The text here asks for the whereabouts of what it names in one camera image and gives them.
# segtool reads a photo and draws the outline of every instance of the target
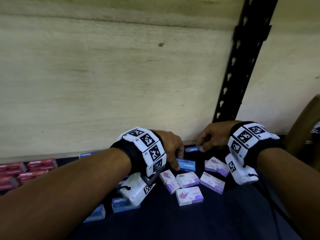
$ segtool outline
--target wrist band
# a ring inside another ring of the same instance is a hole
[[[122,133],[112,147],[128,155],[131,161],[130,173],[140,172],[141,178],[148,185],[152,185],[165,167],[167,155],[164,143],[154,131],[135,127]]]
[[[282,148],[280,138],[252,121],[240,122],[230,130],[228,146],[241,166],[257,167],[258,154],[267,148]]]

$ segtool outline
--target dark blue surface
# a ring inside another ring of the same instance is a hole
[[[214,155],[224,162],[225,153],[185,153],[184,159],[196,161],[195,173],[201,177],[204,160]],[[183,173],[171,171],[174,175]],[[278,239],[270,205],[255,187],[237,185],[231,174],[210,174],[226,182],[223,194],[199,185],[204,201],[182,207],[160,178],[139,209],[112,213],[112,198],[121,197],[113,190],[102,202],[105,219],[80,224],[68,239]],[[278,214],[277,219],[282,239],[300,239]]]

